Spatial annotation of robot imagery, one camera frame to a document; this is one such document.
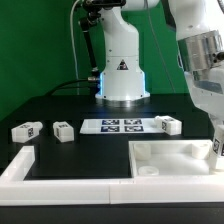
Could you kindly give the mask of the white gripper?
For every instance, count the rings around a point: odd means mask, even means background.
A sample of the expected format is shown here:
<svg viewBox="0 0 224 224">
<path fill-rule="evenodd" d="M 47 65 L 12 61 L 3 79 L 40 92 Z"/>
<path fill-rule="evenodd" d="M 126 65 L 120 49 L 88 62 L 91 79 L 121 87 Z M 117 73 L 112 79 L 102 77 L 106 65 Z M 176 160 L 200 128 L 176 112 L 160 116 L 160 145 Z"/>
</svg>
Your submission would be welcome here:
<svg viewBox="0 0 224 224">
<path fill-rule="evenodd" d="M 224 67 L 197 73 L 197 79 L 185 72 L 187 87 L 194 105 L 206 112 L 214 127 L 224 125 Z"/>
</svg>

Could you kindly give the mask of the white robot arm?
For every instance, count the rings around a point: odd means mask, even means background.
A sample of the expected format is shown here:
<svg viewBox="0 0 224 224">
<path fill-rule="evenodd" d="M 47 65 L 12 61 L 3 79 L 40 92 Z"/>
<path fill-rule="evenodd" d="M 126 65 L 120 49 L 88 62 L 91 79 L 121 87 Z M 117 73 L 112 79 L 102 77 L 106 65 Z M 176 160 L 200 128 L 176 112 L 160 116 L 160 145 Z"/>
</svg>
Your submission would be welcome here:
<svg viewBox="0 0 224 224">
<path fill-rule="evenodd" d="M 125 22 L 123 11 L 163 6 L 166 22 L 176 31 L 181 67 L 194 105 L 214 125 L 224 124 L 224 0 L 125 0 L 101 7 L 106 67 L 97 98 L 133 103 L 146 98 L 139 66 L 139 34 Z"/>
</svg>

